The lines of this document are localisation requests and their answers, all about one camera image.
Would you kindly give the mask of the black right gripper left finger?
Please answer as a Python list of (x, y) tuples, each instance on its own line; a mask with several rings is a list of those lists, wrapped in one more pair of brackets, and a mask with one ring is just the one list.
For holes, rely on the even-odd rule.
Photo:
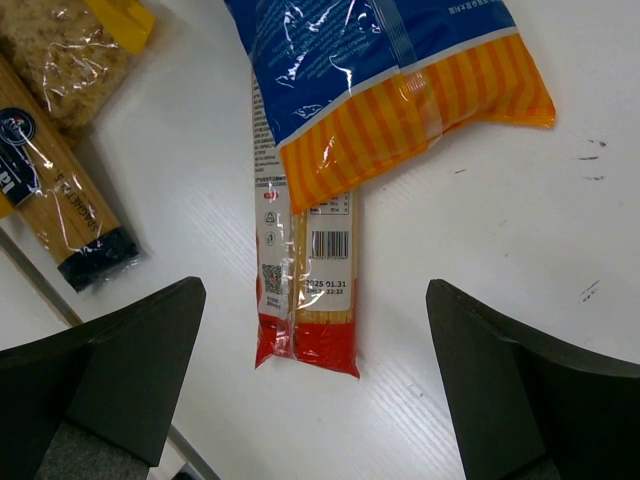
[(4, 479), (144, 479), (159, 465), (206, 290), (187, 277), (1, 353)]

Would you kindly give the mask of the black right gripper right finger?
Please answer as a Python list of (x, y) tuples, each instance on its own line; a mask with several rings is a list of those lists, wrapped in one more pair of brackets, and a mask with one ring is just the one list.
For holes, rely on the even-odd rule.
[(466, 478), (638, 478), (637, 364), (536, 330), (441, 279), (426, 308)]

